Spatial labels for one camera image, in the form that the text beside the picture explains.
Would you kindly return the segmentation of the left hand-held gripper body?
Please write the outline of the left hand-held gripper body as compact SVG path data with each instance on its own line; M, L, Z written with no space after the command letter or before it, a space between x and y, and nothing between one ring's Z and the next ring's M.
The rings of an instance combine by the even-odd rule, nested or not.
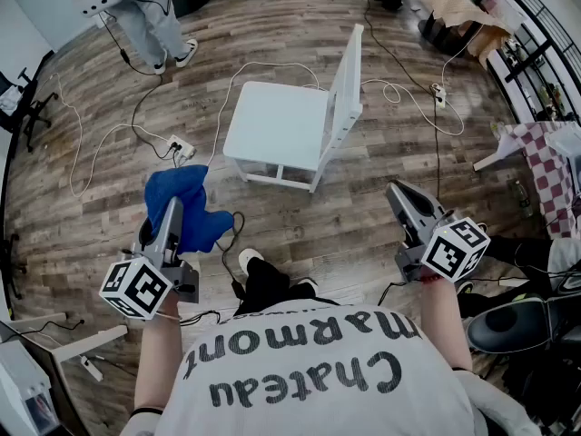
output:
M150 244L135 242L123 251L105 275L100 297L125 317L151 320L168 293L174 291L181 302L199 301L199 273L176 254L180 238L171 233Z

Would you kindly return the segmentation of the blue cloth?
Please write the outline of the blue cloth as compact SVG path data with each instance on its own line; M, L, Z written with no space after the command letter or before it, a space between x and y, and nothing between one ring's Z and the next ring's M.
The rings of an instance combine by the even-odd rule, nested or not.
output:
M188 165L153 173L145 185L144 201L153 235L161 228L169 201L177 197L182 202L182 235L178 254L209 253L215 242L234 225L231 213L211 213L205 209L207 196L203 182L207 173L208 167L205 165Z

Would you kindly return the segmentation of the white wooden chair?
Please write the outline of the white wooden chair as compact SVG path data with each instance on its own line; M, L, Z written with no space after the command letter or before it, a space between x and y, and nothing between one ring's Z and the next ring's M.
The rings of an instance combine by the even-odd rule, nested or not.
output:
M354 25L328 91L244 83L223 146L244 182L315 192L325 166L363 111L363 32L362 25Z

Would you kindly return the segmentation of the person's right forearm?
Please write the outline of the person's right forearm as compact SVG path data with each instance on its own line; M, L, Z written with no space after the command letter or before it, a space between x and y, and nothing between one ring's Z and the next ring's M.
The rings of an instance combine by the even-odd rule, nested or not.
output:
M421 282L421 329L452 368L473 371L455 286L438 274Z

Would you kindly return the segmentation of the person's left forearm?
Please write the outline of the person's left forearm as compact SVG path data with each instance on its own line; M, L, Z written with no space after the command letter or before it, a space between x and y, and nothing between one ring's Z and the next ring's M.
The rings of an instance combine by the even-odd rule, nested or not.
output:
M182 332L178 294L170 291L155 315L143 327L134 408L163 410L167 405L182 363Z

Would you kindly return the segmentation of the white desk leg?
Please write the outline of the white desk leg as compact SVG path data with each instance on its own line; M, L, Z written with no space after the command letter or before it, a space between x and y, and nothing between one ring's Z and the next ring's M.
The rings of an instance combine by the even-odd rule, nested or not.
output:
M60 329L72 331L73 326L66 326L64 322L67 321L67 314L65 312L58 312L47 314L40 317L33 317L23 320L7 320L6 325L11 327L21 336L26 337L30 334L39 334L43 332L45 326L56 325ZM103 347L109 342L113 342L124 337L128 333L126 325L121 324L113 328L99 331L96 334L83 338L79 341L71 342L66 345L59 345L50 353L53 355L55 362L61 365L75 357L89 360L88 352Z

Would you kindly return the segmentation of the white table leg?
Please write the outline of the white table leg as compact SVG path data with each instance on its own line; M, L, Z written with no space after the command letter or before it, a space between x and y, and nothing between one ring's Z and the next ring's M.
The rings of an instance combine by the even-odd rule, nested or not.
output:
M492 164L504 160L505 158L507 158L511 154L516 153L519 150L520 146L517 140L511 135L503 134L500 136L500 140L497 145L497 150L493 154L474 163L473 169L475 172L481 171Z

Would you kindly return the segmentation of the dark glass bottle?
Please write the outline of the dark glass bottle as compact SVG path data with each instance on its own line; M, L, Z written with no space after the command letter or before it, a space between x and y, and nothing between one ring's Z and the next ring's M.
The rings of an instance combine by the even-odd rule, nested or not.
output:
M532 217L534 211L532 209L528 193L524 185L519 180L515 180L513 184L513 190L523 217L524 218Z

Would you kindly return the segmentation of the person's white shoe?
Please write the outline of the person's white shoe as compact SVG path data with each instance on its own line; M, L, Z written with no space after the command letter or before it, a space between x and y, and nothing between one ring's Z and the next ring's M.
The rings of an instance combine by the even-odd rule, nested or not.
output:
M262 268L264 258L255 249L246 248L239 253L238 261L244 275L250 278Z

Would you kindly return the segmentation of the red checked tablecloth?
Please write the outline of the red checked tablecloth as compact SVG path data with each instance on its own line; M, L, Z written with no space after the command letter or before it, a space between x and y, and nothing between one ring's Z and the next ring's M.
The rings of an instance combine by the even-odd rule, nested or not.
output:
M568 133L575 122L534 122L511 124L507 135L523 151L533 175L546 230L552 239L581 239L581 203L575 203L574 178L566 156L547 139L552 133Z

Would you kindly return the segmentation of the person's black trousers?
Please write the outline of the person's black trousers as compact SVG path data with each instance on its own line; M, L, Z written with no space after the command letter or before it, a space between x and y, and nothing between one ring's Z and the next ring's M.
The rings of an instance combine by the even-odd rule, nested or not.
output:
M258 257L250 258L247 271L245 295L235 316L262 312L281 302L317 298L310 279L291 285L288 275Z

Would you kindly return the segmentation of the translucent white box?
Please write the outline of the translucent white box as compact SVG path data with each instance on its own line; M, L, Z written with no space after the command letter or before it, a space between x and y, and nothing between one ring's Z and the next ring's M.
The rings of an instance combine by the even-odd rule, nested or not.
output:
M545 133L546 144L569 159L581 156L581 126L576 122L559 122L555 127L554 131Z

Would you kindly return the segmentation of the black metal railing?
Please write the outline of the black metal railing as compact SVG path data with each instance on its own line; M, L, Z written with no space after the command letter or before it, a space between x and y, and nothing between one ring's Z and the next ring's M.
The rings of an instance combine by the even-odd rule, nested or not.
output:
M506 0L522 22L499 50L503 81L536 121L581 124L581 10L571 0Z

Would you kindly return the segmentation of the person's white printed shirt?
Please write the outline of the person's white printed shirt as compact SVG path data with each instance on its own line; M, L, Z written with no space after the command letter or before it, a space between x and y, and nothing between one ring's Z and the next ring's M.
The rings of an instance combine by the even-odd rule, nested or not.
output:
M221 322L185 353L162 411L121 436L541 436L525 409L450 366L408 317L283 302Z

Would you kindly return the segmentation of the table with tan cloth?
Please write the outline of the table with tan cloth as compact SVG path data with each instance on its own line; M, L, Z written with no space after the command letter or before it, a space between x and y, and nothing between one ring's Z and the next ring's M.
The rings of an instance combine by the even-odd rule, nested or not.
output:
M489 54L496 51L514 33L502 19L490 15L472 0L423 0L436 19L441 19L446 27L464 26L471 23L483 25L476 37L468 44L468 52L476 57L482 66L486 65Z

